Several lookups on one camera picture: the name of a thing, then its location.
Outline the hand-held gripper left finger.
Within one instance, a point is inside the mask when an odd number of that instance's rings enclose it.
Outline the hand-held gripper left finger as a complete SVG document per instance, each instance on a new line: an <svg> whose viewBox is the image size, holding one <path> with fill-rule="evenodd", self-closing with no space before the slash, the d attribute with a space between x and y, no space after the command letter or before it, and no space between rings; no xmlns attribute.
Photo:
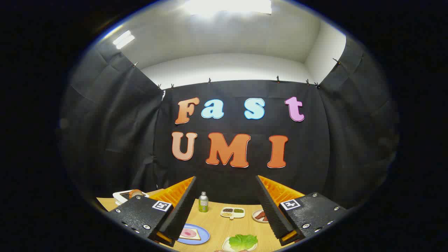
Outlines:
<svg viewBox="0 0 448 252"><path fill-rule="evenodd" d="M135 236L173 247L189 217L195 192L193 176L150 197L133 196L107 217Z"/></svg>

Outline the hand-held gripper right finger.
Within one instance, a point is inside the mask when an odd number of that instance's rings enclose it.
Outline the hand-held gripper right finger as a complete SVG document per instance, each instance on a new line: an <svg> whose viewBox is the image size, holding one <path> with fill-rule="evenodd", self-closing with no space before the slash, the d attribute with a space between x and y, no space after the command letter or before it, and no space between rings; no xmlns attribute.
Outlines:
<svg viewBox="0 0 448 252"><path fill-rule="evenodd" d="M348 213L346 208L321 193L305 195L260 175L255 179L261 206L282 246L316 236Z"/></svg>

